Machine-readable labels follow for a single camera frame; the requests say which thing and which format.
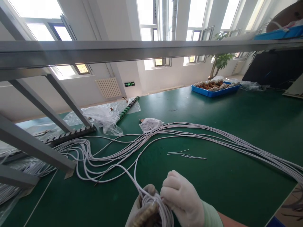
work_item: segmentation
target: window pane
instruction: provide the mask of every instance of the window pane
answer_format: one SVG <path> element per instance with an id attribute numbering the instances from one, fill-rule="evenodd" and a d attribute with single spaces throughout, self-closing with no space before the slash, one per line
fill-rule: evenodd
<path id="1" fill-rule="evenodd" d="M 203 32 L 202 40 L 211 40 L 211 29 Z"/>
<path id="2" fill-rule="evenodd" d="M 76 65 L 80 73 L 88 73 L 88 69 L 85 64 Z"/>
<path id="3" fill-rule="evenodd" d="M 165 58 L 164 59 L 164 65 L 165 66 L 170 66 L 170 58 Z"/>
<path id="4" fill-rule="evenodd" d="M 60 18 L 57 0 L 9 0 L 20 17 Z"/>
<path id="5" fill-rule="evenodd" d="M 156 66 L 162 66 L 163 65 L 163 58 L 156 58 L 155 62 L 156 62 Z"/>
<path id="6" fill-rule="evenodd" d="M 140 24 L 153 24 L 152 0 L 137 0 Z"/>
<path id="7" fill-rule="evenodd" d="M 189 56 L 185 56 L 184 57 L 183 65 L 186 65 L 188 63 L 188 60 L 189 60 Z"/>
<path id="8" fill-rule="evenodd" d="M 240 31 L 240 30 L 231 31 L 231 32 L 230 32 L 230 36 L 232 37 L 232 36 L 237 36 L 237 35 L 239 35 L 239 31 Z"/>
<path id="9" fill-rule="evenodd" d="M 188 27 L 202 27 L 207 0 L 191 0 Z"/>
<path id="10" fill-rule="evenodd" d="M 198 41 L 200 36 L 200 32 L 194 32 L 193 33 L 193 41 Z"/>
<path id="11" fill-rule="evenodd" d="M 255 23 L 257 16 L 263 6 L 264 0 L 258 0 L 255 9 L 252 12 L 252 16 L 249 19 L 246 30 L 251 30 L 253 28 L 253 24 Z"/>
<path id="12" fill-rule="evenodd" d="M 62 41 L 72 41 L 65 26 L 54 26 Z"/>
<path id="13" fill-rule="evenodd" d="M 158 30 L 153 29 L 154 32 L 154 41 L 158 41 Z"/>
<path id="14" fill-rule="evenodd" d="M 57 69 L 61 72 L 64 79 L 66 79 L 66 77 L 76 75 L 71 66 L 57 66 Z"/>
<path id="15" fill-rule="evenodd" d="M 44 24 L 26 24 L 31 30 L 32 34 L 38 41 L 54 41 L 47 27 Z M 59 79 L 66 79 L 67 77 L 75 75 L 74 70 L 71 66 L 57 66 L 57 69 L 62 74 L 57 75 Z"/>
<path id="16" fill-rule="evenodd" d="M 38 41 L 54 41 L 44 24 L 26 24 Z"/>
<path id="17" fill-rule="evenodd" d="M 196 56 L 190 56 L 189 57 L 189 63 L 195 62 Z"/>
<path id="18" fill-rule="evenodd" d="M 191 41 L 192 40 L 192 30 L 187 30 L 187 35 L 186 35 L 186 41 Z"/>
<path id="19" fill-rule="evenodd" d="M 205 60 L 205 55 L 200 55 L 198 57 L 198 62 L 203 62 Z"/>
<path id="20" fill-rule="evenodd" d="M 221 29 L 230 29 L 240 0 L 229 0 Z"/>
<path id="21" fill-rule="evenodd" d="M 243 52 L 242 57 L 248 57 L 249 52 Z"/>
<path id="22" fill-rule="evenodd" d="M 154 63 L 152 59 L 144 60 L 145 70 L 150 70 L 154 67 Z"/>
<path id="23" fill-rule="evenodd" d="M 142 41 L 151 41 L 152 36 L 150 28 L 141 28 L 141 37 Z"/>

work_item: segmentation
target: gloved hand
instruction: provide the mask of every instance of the gloved hand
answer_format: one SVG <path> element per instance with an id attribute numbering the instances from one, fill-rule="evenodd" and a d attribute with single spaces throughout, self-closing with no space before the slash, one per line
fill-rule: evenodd
<path id="1" fill-rule="evenodd" d="M 160 195 L 182 227 L 223 227 L 214 207 L 202 201 L 194 186 L 175 170 L 163 181 Z"/>
<path id="2" fill-rule="evenodd" d="M 154 196 L 155 193 L 158 193 L 155 186 L 148 184 L 143 188 L 151 196 Z M 125 227 L 154 227 L 157 222 L 161 220 L 158 214 L 158 204 L 146 204 L 142 207 L 142 200 L 140 195 L 134 202 L 132 210 L 128 216 Z"/>

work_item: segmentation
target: blue crate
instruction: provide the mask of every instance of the blue crate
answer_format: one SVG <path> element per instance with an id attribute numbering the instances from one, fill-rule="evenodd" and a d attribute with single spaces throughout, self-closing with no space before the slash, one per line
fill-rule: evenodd
<path id="1" fill-rule="evenodd" d="M 208 91 L 206 89 L 198 88 L 198 87 L 195 87 L 194 85 L 192 85 L 192 91 L 194 91 L 196 93 L 199 93 L 199 94 L 202 94 L 202 95 L 205 95 L 207 97 L 216 97 L 216 96 L 228 94 L 228 93 L 231 93 L 231 92 L 236 92 L 239 89 L 239 87 L 241 87 L 241 86 L 242 85 L 237 85 L 237 86 L 234 86 L 234 87 L 231 87 L 231 88 L 225 88 L 225 89 L 220 90 L 220 91 Z"/>
<path id="2" fill-rule="evenodd" d="M 303 25 L 289 28 L 289 32 L 277 30 L 255 36 L 255 40 L 296 38 L 303 34 Z"/>

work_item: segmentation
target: green wire organizer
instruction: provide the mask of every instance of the green wire organizer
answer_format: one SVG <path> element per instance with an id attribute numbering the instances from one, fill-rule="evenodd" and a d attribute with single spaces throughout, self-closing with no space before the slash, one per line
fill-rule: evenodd
<path id="1" fill-rule="evenodd" d="M 120 119 L 117 121 L 117 124 L 121 121 L 121 119 L 127 114 L 127 112 L 131 109 L 131 107 L 139 100 L 139 96 L 135 97 L 134 100 L 128 104 L 128 106 L 121 112 Z"/>

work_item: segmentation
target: green exit sign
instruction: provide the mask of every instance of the green exit sign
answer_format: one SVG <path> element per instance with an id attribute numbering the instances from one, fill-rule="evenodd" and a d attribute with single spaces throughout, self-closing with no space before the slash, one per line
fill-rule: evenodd
<path id="1" fill-rule="evenodd" d="M 134 86 L 135 82 L 124 83 L 126 87 Z"/>

